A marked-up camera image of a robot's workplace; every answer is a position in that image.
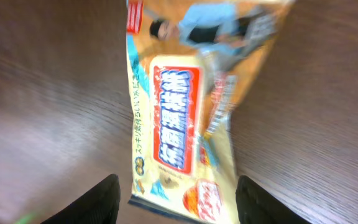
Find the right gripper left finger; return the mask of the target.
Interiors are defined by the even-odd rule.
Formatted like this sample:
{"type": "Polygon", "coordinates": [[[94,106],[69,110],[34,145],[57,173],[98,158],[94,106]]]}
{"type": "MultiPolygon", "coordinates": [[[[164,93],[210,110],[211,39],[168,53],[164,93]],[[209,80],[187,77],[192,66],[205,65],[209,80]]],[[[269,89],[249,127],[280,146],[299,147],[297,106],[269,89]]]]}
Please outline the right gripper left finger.
{"type": "Polygon", "coordinates": [[[119,178],[110,174],[42,224],[116,224],[120,200],[119,178]]]}

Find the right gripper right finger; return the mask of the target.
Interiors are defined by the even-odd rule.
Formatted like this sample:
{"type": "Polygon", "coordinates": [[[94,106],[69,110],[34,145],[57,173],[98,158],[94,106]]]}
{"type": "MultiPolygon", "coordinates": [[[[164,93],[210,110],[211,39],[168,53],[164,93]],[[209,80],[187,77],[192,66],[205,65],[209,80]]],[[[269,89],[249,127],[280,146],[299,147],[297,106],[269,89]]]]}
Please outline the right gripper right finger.
{"type": "Polygon", "coordinates": [[[246,175],[239,177],[236,204],[241,224],[310,224],[246,175]]]}

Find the beige snack bag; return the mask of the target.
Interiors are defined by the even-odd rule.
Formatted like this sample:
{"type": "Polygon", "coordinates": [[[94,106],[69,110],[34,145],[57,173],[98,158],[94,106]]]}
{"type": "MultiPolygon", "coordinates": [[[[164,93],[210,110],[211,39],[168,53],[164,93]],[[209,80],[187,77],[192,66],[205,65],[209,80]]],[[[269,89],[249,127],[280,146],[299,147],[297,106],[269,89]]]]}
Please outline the beige snack bag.
{"type": "Polygon", "coordinates": [[[126,3],[131,205],[184,222],[239,221],[231,113],[292,4],[126,3]]]}

